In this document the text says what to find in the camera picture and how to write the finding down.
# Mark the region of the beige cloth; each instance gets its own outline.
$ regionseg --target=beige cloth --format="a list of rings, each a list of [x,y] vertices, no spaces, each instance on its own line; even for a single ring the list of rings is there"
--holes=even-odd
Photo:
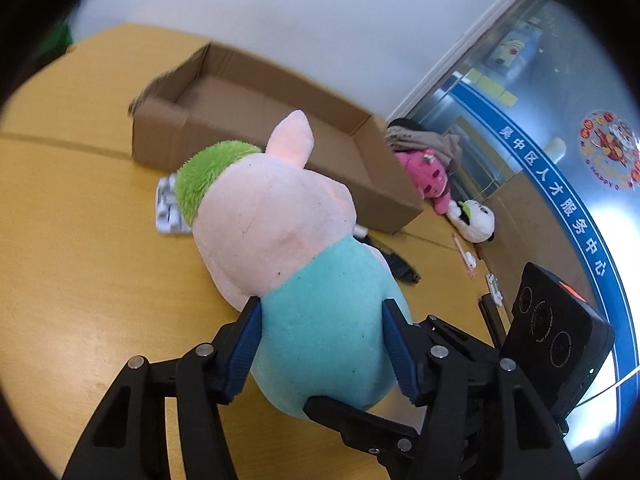
[[[462,163],[460,136],[455,134],[441,135],[436,132],[418,132],[404,126],[391,126],[386,129],[385,142],[395,152],[433,150],[447,173],[453,173]]]

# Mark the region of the plush toy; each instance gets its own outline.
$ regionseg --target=plush toy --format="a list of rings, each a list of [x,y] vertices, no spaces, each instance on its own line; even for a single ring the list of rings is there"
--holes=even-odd
[[[311,396],[366,410],[396,384],[382,301],[409,309],[380,252],[353,238],[347,188],[303,169],[313,135],[301,111],[261,153],[220,142],[185,163],[176,196],[204,263],[241,310],[260,297],[262,339],[252,375],[281,411],[306,418]]]
[[[431,198],[436,213],[444,215],[449,208],[449,200],[451,199],[449,178],[444,165],[434,151],[398,152],[396,157],[414,183],[418,194],[422,198]]]
[[[451,200],[447,217],[462,237],[471,243],[479,244],[494,239],[494,212],[475,200],[458,203]]]

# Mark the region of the open cardboard box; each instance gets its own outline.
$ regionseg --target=open cardboard box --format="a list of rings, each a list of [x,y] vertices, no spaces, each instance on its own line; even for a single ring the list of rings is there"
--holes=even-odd
[[[315,139],[306,167],[349,189],[359,224],[393,233],[421,213],[422,200],[371,114],[279,66],[214,43],[132,102],[133,158],[177,171],[220,140],[264,148],[276,124],[297,108]]]

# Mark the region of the round sticker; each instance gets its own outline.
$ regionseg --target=round sticker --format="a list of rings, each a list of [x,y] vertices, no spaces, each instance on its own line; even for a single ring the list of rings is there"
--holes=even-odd
[[[593,176],[613,190],[640,189],[640,137],[613,112],[593,112],[582,122],[580,151]]]

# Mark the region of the teal plush body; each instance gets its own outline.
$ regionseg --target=teal plush body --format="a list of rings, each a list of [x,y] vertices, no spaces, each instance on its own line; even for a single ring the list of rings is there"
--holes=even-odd
[[[377,403],[396,384],[382,335],[388,298],[410,320],[396,281],[353,237],[262,298],[262,341],[252,375],[267,399],[300,418],[311,396],[361,410]]]

